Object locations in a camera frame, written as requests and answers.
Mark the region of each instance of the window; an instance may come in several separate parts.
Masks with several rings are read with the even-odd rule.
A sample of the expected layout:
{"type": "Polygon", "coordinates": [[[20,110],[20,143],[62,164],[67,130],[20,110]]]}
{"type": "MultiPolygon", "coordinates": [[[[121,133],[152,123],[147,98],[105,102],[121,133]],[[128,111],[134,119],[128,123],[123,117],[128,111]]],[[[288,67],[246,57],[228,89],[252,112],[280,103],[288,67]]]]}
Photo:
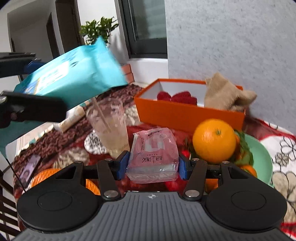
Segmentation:
{"type": "Polygon", "coordinates": [[[119,0],[131,58],[167,58],[164,0],[119,0]]]}

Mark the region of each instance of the blue bag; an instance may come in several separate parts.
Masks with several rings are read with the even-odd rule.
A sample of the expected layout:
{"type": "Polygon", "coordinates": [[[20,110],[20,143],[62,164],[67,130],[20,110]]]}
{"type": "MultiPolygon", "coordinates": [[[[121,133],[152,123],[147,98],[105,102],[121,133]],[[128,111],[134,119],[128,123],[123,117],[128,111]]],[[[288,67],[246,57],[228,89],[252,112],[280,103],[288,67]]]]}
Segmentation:
{"type": "MultiPolygon", "coordinates": [[[[18,84],[14,92],[59,97],[68,110],[115,86],[127,85],[120,65],[99,38],[94,45],[79,46],[48,62],[18,84]]],[[[0,152],[43,122],[11,122],[0,129],[0,152]]]]}

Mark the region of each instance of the tangerine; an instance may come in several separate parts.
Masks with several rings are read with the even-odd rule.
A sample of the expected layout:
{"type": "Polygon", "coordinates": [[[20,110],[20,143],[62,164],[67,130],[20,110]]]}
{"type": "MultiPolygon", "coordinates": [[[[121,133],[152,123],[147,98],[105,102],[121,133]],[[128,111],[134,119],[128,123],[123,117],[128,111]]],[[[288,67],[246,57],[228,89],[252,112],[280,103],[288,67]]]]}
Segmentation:
{"type": "Polygon", "coordinates": [[[205,180],[205,191],[210,193],[212,190],[218,187],[218,179],[206,179],[205,180]]]}
{"type": "Polygon", "coordinates": [[[237,146],[236,136],[233,128],[226,122],[209,119],[195,129],[192,144],[201,159],[219,164],[233,155],[237,146]]]}
{"type": "Polygon", "coordinates": [[[243,165],[240,168],[243,169],[244,171],[250,173],[252,176],[257,177],[257,172],[254,169],[254,167],[252,167],[251,165],[243,165]]]}

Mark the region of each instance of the white coaster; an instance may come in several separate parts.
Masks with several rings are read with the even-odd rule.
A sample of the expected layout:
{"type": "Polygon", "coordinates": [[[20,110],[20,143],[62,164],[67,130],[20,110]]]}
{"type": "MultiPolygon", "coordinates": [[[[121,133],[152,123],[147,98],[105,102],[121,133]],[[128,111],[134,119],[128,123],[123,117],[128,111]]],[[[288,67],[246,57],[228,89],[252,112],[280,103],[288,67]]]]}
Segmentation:
{"type": "Polygon", "coordinates": [[[108,153],[94,130],[86,137],[84,148],[91,154],[100,155],[108,153]]]}

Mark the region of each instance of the smartphone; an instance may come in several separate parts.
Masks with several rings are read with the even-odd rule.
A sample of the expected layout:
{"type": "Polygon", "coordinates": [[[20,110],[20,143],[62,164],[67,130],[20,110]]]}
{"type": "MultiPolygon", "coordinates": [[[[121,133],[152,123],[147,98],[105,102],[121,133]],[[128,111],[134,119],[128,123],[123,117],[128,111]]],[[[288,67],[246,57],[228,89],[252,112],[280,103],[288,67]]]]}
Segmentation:
{"type": "Polygon", "coordinates": [[[41,161],[41,157],[38,155],[32,155],[24,167],[21,175],[20,175],[20,181],[22,182],[23,186],[26,188],[31,179],[33,178],[33,175],[41,161]]]}

